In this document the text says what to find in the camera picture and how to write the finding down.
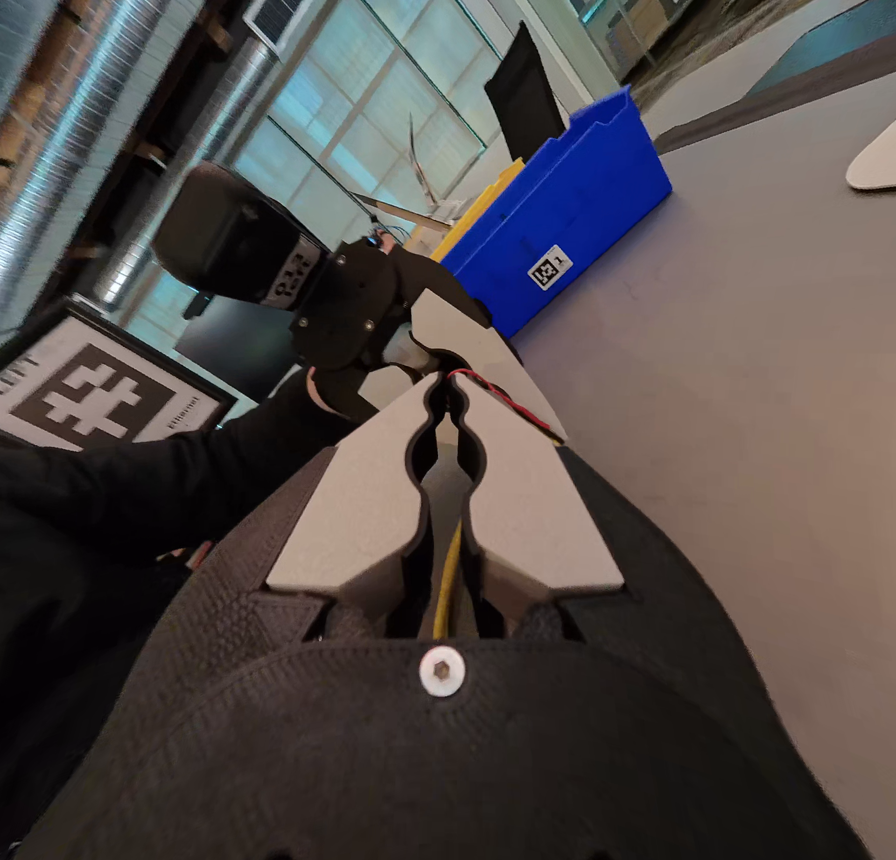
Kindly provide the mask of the tilted wooden board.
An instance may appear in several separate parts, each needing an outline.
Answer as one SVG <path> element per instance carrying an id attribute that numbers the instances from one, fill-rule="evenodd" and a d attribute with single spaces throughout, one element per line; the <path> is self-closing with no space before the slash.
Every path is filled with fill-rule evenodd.
<path id="1" fill-rule="evenodd" d="M 428 228 L 430 230 L 440 232 L 442 234 L 448 233 L 453 229 L 453 225 L 450 223 L 445 223 L 439 219 L 433 218 L 432 216 L 426 216 L 417 212 L 414 212 L 409 209 L 405 209 L 396 204 L 391 204 L 386 201 L 378 200 L 376 198 L 363 195 L 356 192 L 350 192 L 355 200 L 359 203 L 364 204 L 365 206 L 383 212 L 389 216 L 393 216 L 402 221 L 406 221 L 409 223 L 413 223 L 416 226 L 421 226 L 424 228 Z"/>

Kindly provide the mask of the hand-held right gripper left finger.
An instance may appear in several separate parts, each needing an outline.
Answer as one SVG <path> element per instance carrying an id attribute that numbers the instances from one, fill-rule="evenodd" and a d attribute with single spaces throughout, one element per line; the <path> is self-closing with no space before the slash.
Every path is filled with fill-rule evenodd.
<path id="1" fill-rule="evenodd" d="M 423 481 L 439 459 L 442 374 L 425 376 L 342 440 L 264 584 L 351 606 L 389 638 L 417 638 L 432 597 Z"/>

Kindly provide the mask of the black mesh chair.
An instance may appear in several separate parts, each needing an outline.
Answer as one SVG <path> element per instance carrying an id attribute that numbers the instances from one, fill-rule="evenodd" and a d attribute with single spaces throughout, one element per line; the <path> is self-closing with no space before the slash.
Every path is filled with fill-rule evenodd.
<path id="1" fill-rule="evenodd" d="M 512 161 L 527 163 L 549 139 L 566 132 L 538 47 L 525 22 L 520 22 L 484 88 Z"/>

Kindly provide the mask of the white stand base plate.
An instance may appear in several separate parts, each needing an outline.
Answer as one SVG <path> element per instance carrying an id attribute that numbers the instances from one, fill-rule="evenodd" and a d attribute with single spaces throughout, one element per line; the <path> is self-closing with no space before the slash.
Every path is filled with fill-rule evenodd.
<path id="1" fill-rule="evenodd" d="M 893 122 L 849 164 L 846 182 L 852 190 L 895 190 L 895 132 Z"/>

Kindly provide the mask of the person's left forearm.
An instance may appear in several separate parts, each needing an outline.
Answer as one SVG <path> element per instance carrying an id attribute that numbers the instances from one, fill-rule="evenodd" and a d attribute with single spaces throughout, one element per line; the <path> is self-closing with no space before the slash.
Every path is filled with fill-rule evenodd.
<path id="1" fill-rule="evenodd" d="M 2 559 L 82 548 L 126 560 L 220 539 L 355 428 L 299 372 L 216 430 L 80 452 L 2 450 Z"/>

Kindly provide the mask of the large yellow bin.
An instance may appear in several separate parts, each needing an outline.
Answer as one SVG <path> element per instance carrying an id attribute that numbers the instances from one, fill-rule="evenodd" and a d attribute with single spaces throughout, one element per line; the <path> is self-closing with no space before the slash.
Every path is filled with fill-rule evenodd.
<path id="1" fill-rule="evenodd" d="M 476 222 L 485 214 L 487 208 L 495 202 L 512 181 L 519 175 L 524 168 L 524 161 L 518 157 L 513 163 L 505 168 L 499 175 L 496 182 L 487 186 L 473 201 L 466 212 L 457 220 L 447 234 L 442 238 L 440 243 L 430 253 L 429 258 L 435 262 L 442 262 L 447 254 L 454 249 L 459 241 L 464 238 L 468 231 L 476 224 Z"/>

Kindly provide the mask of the silver duct with vents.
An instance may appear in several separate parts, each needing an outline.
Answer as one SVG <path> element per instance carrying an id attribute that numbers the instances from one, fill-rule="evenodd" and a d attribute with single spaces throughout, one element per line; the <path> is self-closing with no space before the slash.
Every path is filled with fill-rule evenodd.
<path id="1" fill-rule="evenodd" d="M 257 36 L 242 44 L 92 287 L 91 299 L 103 311 L 122 305 L 151 262 L 152 240 L 189 172 L 201 162 L 223 160 L 236 144 L 240 127 L 259 104 L 278 63 L 275 50 Z"/>

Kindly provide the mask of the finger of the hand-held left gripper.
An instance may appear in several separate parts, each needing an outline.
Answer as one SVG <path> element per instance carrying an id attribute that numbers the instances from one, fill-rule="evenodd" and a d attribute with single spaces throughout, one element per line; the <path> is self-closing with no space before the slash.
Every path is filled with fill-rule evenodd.
<path id="1" fill-rule="evenodd" d="M 566 442 L 565 427 L 513 347 L 490 324 L 484 308 L 463 289 L 451 291 L 448 298 L 432 288 L 424 289 L 410 305 L 410 331 L 423 349 L 461 361 L 464 368 L 501 388 L 558 440 Z"/>
<path id="2" fill-rule="evenodd" d="M 357 395 L 378 414 L 420 383 L 425 376 L 407 366 L 389 364 L 367 373 Z"/>

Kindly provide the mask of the blue bin with tag sticker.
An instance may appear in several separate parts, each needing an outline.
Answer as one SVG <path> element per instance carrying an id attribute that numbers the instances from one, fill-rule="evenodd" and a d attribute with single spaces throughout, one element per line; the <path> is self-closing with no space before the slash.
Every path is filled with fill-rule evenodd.
<path id="1" fill-rule="evenodd" d="M 624 86 L 576 111 L 442 264 L 511 338 L 672 190 Z"/>

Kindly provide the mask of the wide silver duct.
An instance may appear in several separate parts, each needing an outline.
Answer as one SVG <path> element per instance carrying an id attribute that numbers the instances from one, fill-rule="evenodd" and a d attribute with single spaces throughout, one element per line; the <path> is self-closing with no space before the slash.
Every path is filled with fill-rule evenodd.
<path id="1" fill-rule="evenodd" d="M 84 0 L 2 129 L 2 331 L 18 326 L 207 0 Z"/>

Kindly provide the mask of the person's left hand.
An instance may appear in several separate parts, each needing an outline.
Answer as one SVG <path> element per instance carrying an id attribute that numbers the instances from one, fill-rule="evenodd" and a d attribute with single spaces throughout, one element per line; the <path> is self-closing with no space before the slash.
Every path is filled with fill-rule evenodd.
<path id="1" fill-rule="evenodd" d="M 333 414 L 362 425 L 378 414 L 376 406 L 360 394 L 368 374 L 356 365 L 335 371 L 312 366 L 308 369 L 308 392 Z"/>

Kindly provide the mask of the black wall monitor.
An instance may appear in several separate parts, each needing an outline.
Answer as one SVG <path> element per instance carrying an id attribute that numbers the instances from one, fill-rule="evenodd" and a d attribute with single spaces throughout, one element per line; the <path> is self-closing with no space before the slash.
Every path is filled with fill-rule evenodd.
<path id="1" fill-rule="evenodd" d="M 254 402 L 297 363 L 289 311 L 217 296 L 188 320 L 174 350 Z"/>

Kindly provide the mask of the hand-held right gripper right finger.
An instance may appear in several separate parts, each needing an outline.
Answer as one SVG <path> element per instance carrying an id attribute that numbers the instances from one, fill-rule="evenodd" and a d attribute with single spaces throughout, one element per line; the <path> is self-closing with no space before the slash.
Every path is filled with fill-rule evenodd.
<path id="1" fill-rule="evenodd" d="M 466 377 L 448 378 L 458 460 L 472 486 L 462 540 L 474 590 L 517 623 L 534 606 L 619 593 L 624 578 L 550 439 Z"/>

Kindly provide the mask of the framed marker sign on easel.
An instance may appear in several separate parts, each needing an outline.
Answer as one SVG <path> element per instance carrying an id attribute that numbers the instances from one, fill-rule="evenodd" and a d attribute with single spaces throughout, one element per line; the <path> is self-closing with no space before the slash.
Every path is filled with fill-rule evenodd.
<path id="1" fill-rule="evenodd" d="M 2 336 L 1 439 L 66 451 L 214 430 L 238 399 L 79 297 Z"/>

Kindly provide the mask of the red and black twist tie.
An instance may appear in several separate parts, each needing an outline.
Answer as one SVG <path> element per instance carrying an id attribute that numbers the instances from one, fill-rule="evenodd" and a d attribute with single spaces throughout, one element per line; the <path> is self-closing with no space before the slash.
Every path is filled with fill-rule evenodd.
<path id="1" fill-rule="evenodd" d="M 522 406 L 521 404 L 516 402 L 509 394 L 503 391 L 502 388 L 499 388 L 499 386 L 487 380 L 482 375 L 472 371 L 471 369 L 453 369 L 452 371 L 447 373 L 446 377 L 451 379 L 460 376 L 466 377 L 470 381 L 477 384 L 479 387 L 483 388 L 488 394 L 496 397 L 508 408 L 510 408 L 516 415 L 521 417 L 521 419 L 525 420 L 527 423 L 531 424 L 533 427 L 543 432 L 544 434 L 550 435 L 550 439 L 555 441 L 563 440 L 563 438 L 559 435 L 558 430 L 554 429 L 546 421 L 536 416 L 526 406 Z"/>

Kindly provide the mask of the large duct vent grille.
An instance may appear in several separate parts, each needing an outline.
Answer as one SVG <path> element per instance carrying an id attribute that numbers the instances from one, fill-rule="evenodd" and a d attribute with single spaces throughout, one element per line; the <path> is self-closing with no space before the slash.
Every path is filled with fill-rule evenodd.
<path id="1" fill-rule="evenodd" d="M 314 0 L 252 0 L 242 15 L 250 33 L 277 59 L 285 50 Z"/>

